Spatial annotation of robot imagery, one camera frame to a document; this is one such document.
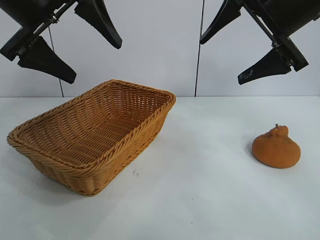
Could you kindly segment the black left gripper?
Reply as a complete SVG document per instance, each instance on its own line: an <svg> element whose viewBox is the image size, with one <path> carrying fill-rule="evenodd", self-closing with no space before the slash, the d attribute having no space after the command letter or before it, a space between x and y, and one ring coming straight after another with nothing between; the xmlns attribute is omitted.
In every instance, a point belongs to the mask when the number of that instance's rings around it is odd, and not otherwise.
<svg viewBox="0 0 320 240"><path fill-rule="evenodd" d="M118 34L103 0L78 0L74 13L94 27L114 48L122 47ZM0 53L12 61L21 48L33 41L49 25L59 18L73 4L74 0L2 0L0 9L15 20L20 29L0 49ZM42 36L36 38L19 57L22 68L40 71L73 84L76 72L60 59Z"/></svg>

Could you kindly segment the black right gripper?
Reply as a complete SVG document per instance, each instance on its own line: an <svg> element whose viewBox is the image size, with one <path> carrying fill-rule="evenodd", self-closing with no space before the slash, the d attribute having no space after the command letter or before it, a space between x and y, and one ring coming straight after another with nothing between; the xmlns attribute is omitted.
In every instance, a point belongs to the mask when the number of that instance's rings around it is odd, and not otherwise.
<svg viewBox="0 0 320 240"><path fill-rule="evenodd" d="M276 75L299 71L309 63L290 36L320 18L318 0L245 0L243 7L272 41L272 49L237 77L240 85ZM241 15L241 0L224 0L215 18L201 35L204 45L216 33Z"/></svg>

